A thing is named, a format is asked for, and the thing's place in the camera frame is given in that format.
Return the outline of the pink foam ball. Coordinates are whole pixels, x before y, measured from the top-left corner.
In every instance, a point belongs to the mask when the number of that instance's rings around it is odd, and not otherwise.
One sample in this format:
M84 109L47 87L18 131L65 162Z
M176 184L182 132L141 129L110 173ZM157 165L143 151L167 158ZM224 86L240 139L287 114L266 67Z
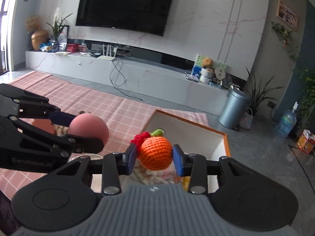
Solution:
M91 113L82 113L76 116L68 127L68 134L98 138L105 145L109 139L109 129L106 123Z

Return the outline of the orange crochet fruit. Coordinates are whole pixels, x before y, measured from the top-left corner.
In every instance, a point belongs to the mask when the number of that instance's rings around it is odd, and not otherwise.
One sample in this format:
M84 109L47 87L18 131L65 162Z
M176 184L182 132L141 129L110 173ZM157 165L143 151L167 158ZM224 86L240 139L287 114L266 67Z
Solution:
M136 135L130 143L137 147L137 159L141 165L150 171L162 171L172 163L172 144L164 137L163 129L152 133L142 132Z

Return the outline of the orange cardboard box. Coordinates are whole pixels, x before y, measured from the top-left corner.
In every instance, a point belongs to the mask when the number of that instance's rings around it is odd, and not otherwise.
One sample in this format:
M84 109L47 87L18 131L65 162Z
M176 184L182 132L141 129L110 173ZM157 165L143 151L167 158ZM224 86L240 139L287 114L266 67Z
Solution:
M221 156L230 157L230 147L227 135L208 126L195 123L188 119L176 116L171 113L156 110L149 121L145 124L143 131L153 132L161 128L165 131L165 137L171 144L178 144L184 153L196 153L203 155L207 160L218 161ZM131 184L143 185L142 181L136 178L136 168L130 176L120 176L122 190L126 190ZM143 174L145 180L152 181L152 184L167 184L182 182L185 191L188 190L189 177L175 176L175 166L173 164L164 171L146 172ZM208 177L208 192L215 192L218 189L216 176Z

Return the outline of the pink checkered tablecloth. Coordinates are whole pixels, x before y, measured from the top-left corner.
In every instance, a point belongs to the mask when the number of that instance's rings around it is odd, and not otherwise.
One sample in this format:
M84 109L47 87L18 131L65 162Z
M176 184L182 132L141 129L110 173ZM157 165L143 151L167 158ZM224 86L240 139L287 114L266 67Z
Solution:
M204 113L166 109L132 101L75 85L50 74L27 73L8 83L47 97L51 104L63 112L78 114L79 111L85 111L100 117L109 129L109 140L99 153L101 156L110 151L125 151L132 137L143 130L156 110L209 126ZM19 189L43 175L1 169L1 191L11 200Z

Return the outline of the red tin box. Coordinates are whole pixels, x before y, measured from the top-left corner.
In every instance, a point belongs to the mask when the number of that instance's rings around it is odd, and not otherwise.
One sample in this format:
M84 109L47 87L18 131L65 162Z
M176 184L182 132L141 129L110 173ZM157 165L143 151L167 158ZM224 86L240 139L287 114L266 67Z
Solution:
M70 43L66 46L66 51L70 53L75 53L79 49L79 45L77 43Z

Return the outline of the grey metal trash can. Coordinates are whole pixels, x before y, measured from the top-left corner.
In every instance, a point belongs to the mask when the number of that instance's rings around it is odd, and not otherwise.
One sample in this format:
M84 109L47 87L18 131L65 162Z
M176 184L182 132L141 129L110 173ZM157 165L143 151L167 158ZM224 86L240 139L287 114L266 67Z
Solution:
M251 97L248 94L238 89L230 90L227 102L219 117L219 123L228 129L234 129L244 116L250 101Z

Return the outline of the marble tv cabinet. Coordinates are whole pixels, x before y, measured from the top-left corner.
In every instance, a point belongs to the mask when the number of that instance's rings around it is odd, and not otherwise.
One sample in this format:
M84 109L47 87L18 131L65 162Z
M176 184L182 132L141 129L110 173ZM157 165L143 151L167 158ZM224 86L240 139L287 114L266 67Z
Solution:
M79 53L59 55L25 52L26 67L51 74L87 80L220 115L228 92L192 82L184 73L155 65L117 58L100 60Z

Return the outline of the green plant in vase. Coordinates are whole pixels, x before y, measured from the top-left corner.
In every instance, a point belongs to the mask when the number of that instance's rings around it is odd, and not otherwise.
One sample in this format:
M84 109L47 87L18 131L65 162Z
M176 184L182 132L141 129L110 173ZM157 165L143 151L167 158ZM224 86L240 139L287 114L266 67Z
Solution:
M65 21L68 17L70 17L73 13L70 13L69 15L65 16L65 17L60 17L54 18L54 23L50 24L47 22L47 24L52 28L52 52L58 52L59 50L59 35L61 34L61 32L63 31L65 25Z

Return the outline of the potted green floor plant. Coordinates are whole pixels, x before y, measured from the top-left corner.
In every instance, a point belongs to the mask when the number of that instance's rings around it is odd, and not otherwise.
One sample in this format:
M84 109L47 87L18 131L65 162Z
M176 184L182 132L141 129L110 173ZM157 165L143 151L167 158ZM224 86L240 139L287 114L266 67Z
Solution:
M259 81L256 80L256 76L254 73L250 73L248 68L246 68L248 74L248 82L249 82L249 89L244 87L243 91L249 95L250 102L249 108L252 111L252 115L255 116L258 112L259 106L263 101L266 100L277 100L274 97L269 96L272 91L277 89L283 89L283 86L271 87L270 83L273 81L275 76L272 76L265 85L262 84L262 79Z

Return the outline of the blue water bottle jug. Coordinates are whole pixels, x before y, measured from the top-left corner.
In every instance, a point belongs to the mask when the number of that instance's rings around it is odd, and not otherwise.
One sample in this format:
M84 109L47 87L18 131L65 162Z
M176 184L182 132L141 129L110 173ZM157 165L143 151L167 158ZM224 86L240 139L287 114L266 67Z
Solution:
M276 125L275 130L282 138L286 138L295 126L297 122L297 108L298 102L295 102L293 108L284 112L280 121Z

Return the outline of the brown teddy bear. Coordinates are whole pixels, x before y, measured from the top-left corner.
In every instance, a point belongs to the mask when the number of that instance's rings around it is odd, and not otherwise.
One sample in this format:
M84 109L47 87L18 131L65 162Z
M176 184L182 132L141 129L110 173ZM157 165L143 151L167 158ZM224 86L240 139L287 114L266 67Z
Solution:
M211 67L213 64L213 60L211 58L205 57L202 59L202 67Z

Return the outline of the colourful gift box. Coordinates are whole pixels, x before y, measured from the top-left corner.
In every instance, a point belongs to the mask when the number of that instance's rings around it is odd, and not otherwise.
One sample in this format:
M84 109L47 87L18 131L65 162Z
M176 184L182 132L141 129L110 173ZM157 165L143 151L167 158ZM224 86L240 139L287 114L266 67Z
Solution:
M299 137L296 147L303 153L309 154L315 146L315 136L310 130L305 129Z

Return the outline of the hanging ivy plant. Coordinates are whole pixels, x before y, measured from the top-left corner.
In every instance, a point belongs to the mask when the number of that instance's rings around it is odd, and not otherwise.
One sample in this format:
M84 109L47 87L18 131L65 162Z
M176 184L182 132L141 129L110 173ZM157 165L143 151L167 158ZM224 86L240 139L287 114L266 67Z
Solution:
M304 82L298 112L298 129L302 130L310 124L314 111L314 70L301 67L296 67L295 70L299 74L299 79Z

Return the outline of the black wall television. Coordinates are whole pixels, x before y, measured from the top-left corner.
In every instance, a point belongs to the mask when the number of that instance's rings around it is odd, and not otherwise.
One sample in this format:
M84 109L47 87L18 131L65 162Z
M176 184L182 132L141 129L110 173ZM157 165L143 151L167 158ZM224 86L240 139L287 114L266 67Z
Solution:
M76 25L163 36L172 0L80 0Z

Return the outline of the framed wall picture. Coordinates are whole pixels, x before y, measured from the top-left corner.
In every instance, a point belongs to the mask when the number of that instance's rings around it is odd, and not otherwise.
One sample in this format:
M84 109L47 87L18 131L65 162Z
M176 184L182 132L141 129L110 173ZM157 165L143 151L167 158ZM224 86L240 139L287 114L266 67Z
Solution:
M281 0L278 0L276 16L292 28L292 30L297 31L298 15Z

